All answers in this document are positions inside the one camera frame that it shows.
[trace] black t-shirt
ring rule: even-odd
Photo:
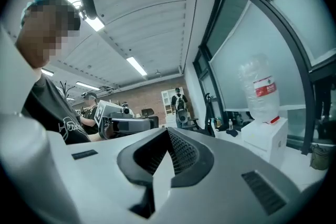
[[[39,121],[46,130],[60,133],[66,144],[90,141],[80,124],[80,116],[44,74],[31,89],[23,114]]]
[[[182,99],[184,100],[184,102],[188,102],[187,97],[185,97],[184,94],[182,95]],[[176,104],[176,96],[173,96],[171,105],[175,107],[175,104]]]
[[[95,113],[97,111],[97,106],[94,106],[92,109],[86,109],[84,112],[84,118],[89,120],[95,120]],[[95,124],[94,126],[87,126],[83,124],[83,129],[86,131],[87,134],[95,134],[98,133],[98,125]]]

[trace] plastic water bottle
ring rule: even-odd
[[[258,122],[278,119],[280,98],[266,55],[258,54],[240,66],[239,77],[244,86],[251,116]]]
[[[229,119],[229,130],[233,130],[233,123],[231,119]]]

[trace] white table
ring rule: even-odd
[[[243,145],[242,135],[238,132],[236,137],[227,134],[226,132],[214,131],[215,136],[218,139],[229,141],[238,145]],[[312,183],[322,179],[327,170],[315,170],[310,167],[310,157],[309,153],[307,156],[302,155],[299,150],[295,150],[291,147],[286,147],[285,156],[281,165],[280,170],[287,175],[297,186],[303,191]]]

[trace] brick wall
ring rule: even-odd
[[[119,101],[119,104],[127,101],[129,108],[134,112],[134,114],[141,114],[142,109],[152,108],[154,110],[154,115],[159,117],[159,124],[165,124],[166,116],[164,112],[161,92],[175,89],[177,87],[183,88],[183,92],[189,101],[188,110],[191,117],[193,117],[194,111],[190,101],[187,85],[183,77],[145,85],[128,91],[113,93],[111,95],[99,98],[98,100],[111,100],[112,103],[117,103],[117,101]],[[73,107],[75,109],[80,109],[82,106],[85,107],[85,104],[81,103],[74,105]]]

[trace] ceiling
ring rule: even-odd
[[[182,75],[196,0],[94,2],[105,27],[96,32],[83,22],[79,36],[62,45],[62,54],[45,67],[54,72],[51,79],[56,85],[67,81],[75,86],[80,81],[109,87],[108,92],[97,91],[100,96]],[[25,4],[20,6],[19,13]],[[16,24],[5,22],[5,26],[12,33],[18,32]],[[126,61],[129,57],[134,57],[148,75],[141,76]],[[87,90],[78,85],[71,89],[72,103],[78,103],[80,94]]]

